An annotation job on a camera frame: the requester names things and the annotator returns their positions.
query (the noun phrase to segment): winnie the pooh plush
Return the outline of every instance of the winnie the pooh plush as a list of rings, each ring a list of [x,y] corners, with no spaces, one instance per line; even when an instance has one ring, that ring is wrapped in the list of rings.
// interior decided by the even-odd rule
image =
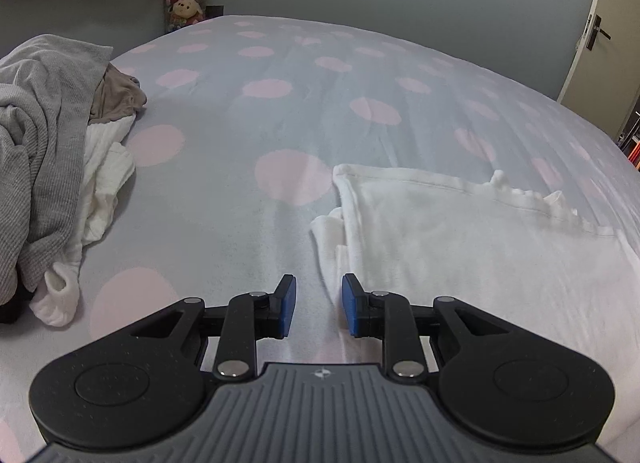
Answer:
[[[178,0],[172,7],[171,16],[180,26],[199,23],[204,18],[196,0]]]

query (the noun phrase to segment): white towel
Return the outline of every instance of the white towel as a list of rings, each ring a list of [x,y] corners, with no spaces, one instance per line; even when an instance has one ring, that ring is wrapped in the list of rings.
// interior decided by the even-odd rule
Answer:
[[[116,194],[135,168],[133,155],[120,144],[134,119],[132,115],[87,126],[74,230],[45,272],[30,303],[35,316],[45,324],[64,326],[76,313],[82,247],[98,241],[111,224],[118,204]]]
[[[501,171],[478,185],[343,165],[334,183],[342,207],[311,228],[337,307],[347,271],[413,304],[452,295],[600,363],[616,386],[601,443],[640,417],[640,259],[622,233],[580,218],[561,192],[511,188]]]

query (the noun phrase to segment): light blue bed sheet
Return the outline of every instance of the light blue bed sheet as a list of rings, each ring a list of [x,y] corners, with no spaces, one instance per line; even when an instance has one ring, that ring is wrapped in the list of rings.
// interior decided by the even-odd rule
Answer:
[[[340,311],[309,233],[313,218],[339,205],[337,164],[476,183],[502,169],[515,187],[562,190],[583,217],[622,229],[640,252],[640,175],[612,141],[549,98],[463,60],[344,26],[227,16],[113,62],[148,95],[126,141],[137,171],[105,239],[86,252],[73,323],[56,331],[25,316],[2,331],[5,463],[42,445],[27,402],[39,368],[181,297],[223,305],[273,291],[293,273],[289,339],[260,342],[260,360],[340,361],[332,350]]]

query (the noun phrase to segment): white door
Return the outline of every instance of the white door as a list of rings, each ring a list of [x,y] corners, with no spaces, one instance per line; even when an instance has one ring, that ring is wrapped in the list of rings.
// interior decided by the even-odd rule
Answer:
[[[593,0],[558,102],[617,139],[639,93],[640,0]]]

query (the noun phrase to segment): gray knit garment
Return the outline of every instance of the gray knit garment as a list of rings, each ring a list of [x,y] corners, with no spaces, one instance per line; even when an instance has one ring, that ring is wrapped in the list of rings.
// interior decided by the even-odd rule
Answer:
[[[39,36],[0,59],[0,305],[33,291],[74,223],[84,135],[112,48]]]

